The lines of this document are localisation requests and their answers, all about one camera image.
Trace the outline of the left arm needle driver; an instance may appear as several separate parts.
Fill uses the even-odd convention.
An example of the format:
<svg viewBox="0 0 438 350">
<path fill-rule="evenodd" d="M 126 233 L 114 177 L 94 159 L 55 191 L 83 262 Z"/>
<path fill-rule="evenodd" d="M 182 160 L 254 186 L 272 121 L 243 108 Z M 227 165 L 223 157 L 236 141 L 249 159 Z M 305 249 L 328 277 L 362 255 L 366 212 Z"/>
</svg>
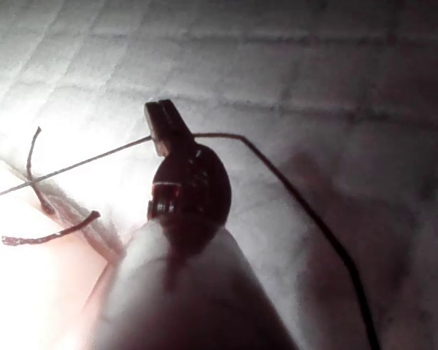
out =
<svg viewBox="0 0 438 350">
<path fill-rule="evenodd" d="M 231 209 L 231 183 L 223 162 L 209 147 L 193 142 L 171 150 L 154 174 L 149 220 L 160 217 L 196 219 L 203 224 L 198 239 L 211 240 Z"/>
</svg>

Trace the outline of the left arm needle driver jaw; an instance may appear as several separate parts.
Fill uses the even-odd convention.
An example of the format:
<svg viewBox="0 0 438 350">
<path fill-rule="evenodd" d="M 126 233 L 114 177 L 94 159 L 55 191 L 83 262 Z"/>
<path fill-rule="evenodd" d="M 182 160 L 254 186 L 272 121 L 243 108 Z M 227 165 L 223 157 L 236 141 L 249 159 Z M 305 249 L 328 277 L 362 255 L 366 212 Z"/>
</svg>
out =
<svg viewBox="0 0 438 350">
<path fill-rule="evenodd" d="M 157 102 L 147 102 L 145 104 L 145 117 L 157 155 L 159 157 L 166 157 L 169 154 L 164 140 L 166 115 L 160 104 Z"/>
<path fill-rule="evenodd" d="M 163 141 L 167 149 L 177 149 L 188 144 L 194 144 L 193 134 L 172 100 L 160 100 L 159 104 L 165 115 L 166 126 Z"/>
</svg>

